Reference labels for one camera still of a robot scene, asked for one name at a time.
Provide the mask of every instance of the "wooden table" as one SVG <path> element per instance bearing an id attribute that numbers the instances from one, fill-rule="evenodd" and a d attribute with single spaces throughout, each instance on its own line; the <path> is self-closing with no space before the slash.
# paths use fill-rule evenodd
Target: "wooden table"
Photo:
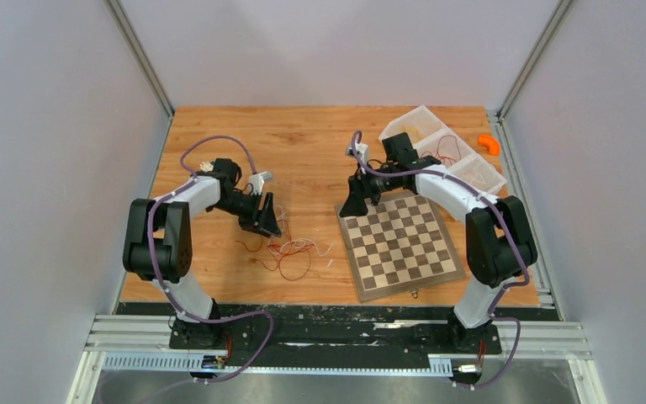
<path id="1" fill-rule="evenodd" d="M 188 174 L 179 166 L 180 155 L 195 141 L 206 136 L 228 134 L 241 140 L 254 157 L 259 171 L 271 171 L 274 181 L 264 190 L 272 191 L 276 205 L 287 211 L 294 238 L 314 240 L 324 257 L 312 251 L 311 269 L 300 280 L 287 281 L 279 272 L 267 271 L 256 258 L 275 265 L 262 248 L 247 252 L 236 241 L 258 247 L 261 238 L 239 229 L 236 218 L 214 210 L 203 213 L 192 223 L 194 259 L 192 270 L 204 290 L 219 302 L 236 303 L 311 303 L 357 304 L 357 295 L 335 205 L 347 197 L 347 177 L 355 171 L 355 162 L 344 156 L 346 144 L 356 129 L 363 131 L 363 141 L 370 146 L 370 158 L 384 158 L 377 140 L 384 127 L 412 107 L 203 107 L 179 108 L 156 175 L 152 195 L 165 194 L 183 183 Z M 436 107 L 432 112 L 450 126 L 498 170 L 498 157 L 489 156 L 477 145 L 477 137 L 490 133 L 482 108 Z M 228 157 L 250 173 L 244 153 L 231 141 L 211 141 L 188 157 L 190 166 L 216 157 Z M 464 226 L 442 211 L 459 257 L 466 267 Z M 306 253 L 285 258 L 281 269 L 296 278 L 308 268 Z M 454 305 L 464 292 L 466 279 L 437 284 L 411 294 L 373 300 L 374 305 Z M 150 284 L 128 274 L 121 300 L 164 300 Z M 533 283 L 515 288 L 501 301 L 506 306 L 538 306 Z"/>

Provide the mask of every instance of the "orange object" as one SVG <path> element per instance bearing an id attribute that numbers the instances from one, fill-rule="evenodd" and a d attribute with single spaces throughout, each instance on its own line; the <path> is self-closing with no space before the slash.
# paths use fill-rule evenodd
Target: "orange object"
<path id="1" fill-rule="evenodd" d="M 488 151 L 492 156 L 499 156 L 499 153 L 501 152 L 499 142 L 489 135 L 481 135 L 479 137 L 479 145 L 486 147 L 486 151 Z"/>

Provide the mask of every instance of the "chessboard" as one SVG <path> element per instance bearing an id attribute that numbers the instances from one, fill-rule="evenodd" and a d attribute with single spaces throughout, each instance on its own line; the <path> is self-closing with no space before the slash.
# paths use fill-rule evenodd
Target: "chessboard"
<path id="1" fill-rule="evenodd" d="M 368 215 L 338 219 L 361 302 L 464 278 L 439 209 L 422 196 L 385 195 Z"/>

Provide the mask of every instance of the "white wall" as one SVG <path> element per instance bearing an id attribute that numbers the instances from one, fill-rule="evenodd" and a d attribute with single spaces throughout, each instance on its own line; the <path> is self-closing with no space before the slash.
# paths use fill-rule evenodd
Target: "white wall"
<path id="1" fill-rule="evenodd" d="M 576 2 L 507 122 L 609 402 L 646 402 L 646 1 Z"/>
<path id="2" fill-rule="evenodd" d="M 0 403 L 66 399 L 166 129 L 102 1 L 0 1 Z"/>
<path id="3" fill-rule="evenodd" d="M 123 0 L 177 105 L 499 108 L 556 0 Z"/>

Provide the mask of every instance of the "chessboard square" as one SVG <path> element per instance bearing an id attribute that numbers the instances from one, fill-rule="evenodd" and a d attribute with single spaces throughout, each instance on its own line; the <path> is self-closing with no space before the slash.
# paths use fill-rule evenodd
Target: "chessboard square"
<path id="1" fill-rule="evenodd" d="M 395 268 L 394 268 L 394 263 L 392 261 L 383 261 L 383 272 L 385 274 L 387 274 L 388 272 L 394 272 L 394 271 L 395 271 Z"/>
<path id="2" fill-rule="evenodd" d="M 439 262 L 439 255 L 437 255 L 437 252 L 428 252 L 427 254 L 425 254 L 425 257 L 427 257 L 427 263 Z"/>
<path id="3" fill-rule="evenodd" d="M 436 221 L 428 221 L 427 223 L 425 223 L 425 226 L 427 227 L 427 231 L 439 230 L 439 224 Z"/>
<path id="4" fill-rule="evenodd" d="M 444 272 L 454 272 L 457 269 L 456 267 L 454 267 L 454 261 L 452 261 L 451 259 L 444 261 L 442 263 L 442 268 L 444 268 Z"/>
<path id="5" fill-rule="evenodd" d="M 436 240 L 432 242 L 432 245 L 435 246 L 435 250 L 446 250 L 447 249 L 447 244 L 444 242 L 444 240 Z"/>
<path id="6" fill-rule="evenodd" d="M 400 279 L 400 283 L 403 282 L 410 282 L 412 279 L 410 278 L 410 272 L 409 271 L 397 271 L 397 277 Z"/>
<path id="7" fill-rule="evenodd" d="M 363 236 L 362 234 L 360 234 L 360 228 L 359 228 L 359 227 L 356 227 L 356 228 L 354 228 L 354 229 L 350 229 L 350 230 L 348 230 L 348 231 L 347 231 L 347 235 L 348 235 L 351 239 L 355 239 L 355 238 L 358 238 L 358 237 L 362 237 L 362 236 Z"/>
<path id="8" fill-rule="evenodd" d="M 397 277 L 397 273 L 395 272 L 385 274 L 385 278 L 387 278 L 388 284 L 398 284 L 400 282 L 400 278 Z"/>
<path id="9" fill-rule="evenodd" d="M 420 265 L 420 267 L 418 268 L 420 269 L 420 274 L 422 275 L 422 278 L 432 276 L 432 268 L 430 268 L 429 265 Z"/>
<path id="10" fill-rule="evenodd" d="M 370 265 L 378 265 L 380 263 L 383 263 L 380 261 L 380 254 L 372 254 L 370 257 L 368 257 L 368 261 L 370 261 Z"/>
<path id="11" fill-rule="evenodd" d="M 422 248 L 421 244 L 412 244 L 412 252 L 415 255 L 425 255 L 425 249 Z"/>
<path id="12" fill-rule="evenodd" d="M 385 275 L 375 275 L 375 284 L 379 287 L 382 288 L 383 286 L 388 285 L 388 280 L 385 277 Z"/>
<path id="13" fill-rule="evenodd" d="M 405 260 L 398 259 L 396 261 L 393 261 L 392 264 L 394 265 L 394 270 L 400 271 L 402 269 L 407 268 L 407 264 L 405 264 Z"/>
<path id="14" fill-rule="evenodd" d="M 410 268 L 407 270 L 408 273 L 410 273 L 410 279 L 419 279 L 422 277 L 422 274 L 420 273 L 420 269 L 417 267 Z"/>
<path id="15" fill-rule="evenodd" d="M 417 266 L 429 264 L 429 261 L 427 260 L 427 255 L 425 254 L 415 255 L 415 259 L 417 260 Z"/>
<path id="16" fill-rule="evenodd" d="M 377 263 L 370 267 L 370 275 L 369 276 L 374 276 L 374 275 L 382 275 L 384 274 L 385 271 L 383 269 L 383 264 Z"/>
<path id="17" fill-rule="evenodd" d="M 365 247 L 357 247 L 353 248 L 352 255 L 355 257 L 363 257 L 365 255 L 368 255 L 368 252 L 365 251 Z"/>
<path id="18" fill-rule="evenodd" d="M 382 251 L 380 254 L 380 261 L 383 263 L 387 262 L 392 262 L 392 255 L 390 255 L 389 251 Z"/>
<path id="19" fill-rule="evenodd" d="M 371 290 L 371 289 L 375 289 L 376 287 L 378 287 L 378 286 L 375 283 L 375 278 L 374 277 L 363 278 L 363 289 Z"/>
<path id="20" fill-rule="evenodd" d="M 449 250 L 439 250 L 437 251 L 437 256 L 440 261 L 447 261 L 449 259 Z"/>
<path id="21" fill-rule="evenodd" d="M 425 253 L 434 253 L 435 251 L 434 244 L 431 242 L 423 242 L 422 250 L 424 250 Z"/>
<path id="22" fill-rule="evenodd" d="M 406 257 L 405 258 L 405 266 L 410 269 L 410 268 L 417 268 L 417 260 L 415 257 Z"/>
<path id="23" fill-rule="evenodd" d="M 368 258 L 368 256 L 358 257 L 358 258 L 356 258 L 356 262 L 357 262 L 357 267 L 358 268 L 369 267 L 370 266 L 370 259 Z"/>
<path id="24" fill-rule="evenodd" d="M 393 261 L 402 259 L 402 252 L 399 248 L 396 250 L 390 250 L 390 257 L 393 259 Z"/>
<path id="25" fill-rule="evenodd" d="M 402 247 L 400 249 L 400 252 L 402 253 L 402 256 L 405 257 L 405 258 L 415 256 L 415 253 L 412 252 L 412 247 Z"/>
<path id="26" fill-rule="evenodd" d="M 433 274 L 444 274 L 442 263 L 431 263 L 430 268 L 432 269 Z"/>
<path id="27" fill-rule="evenodd" d="M 366 246 L 369 246 L 375 243 L 375 236 L 373 236 L 372 234 L 368 236 L 362 236 L 360 238 L 363 239 L 363 244 Z"/>
<path id="28" fill-rule="evenodd" d="M 375 275 L 373 272 L 373 267 L 362 267 L 357 270 L 357 272 L 360 274 L 360 278 L 370 278 Z"/>

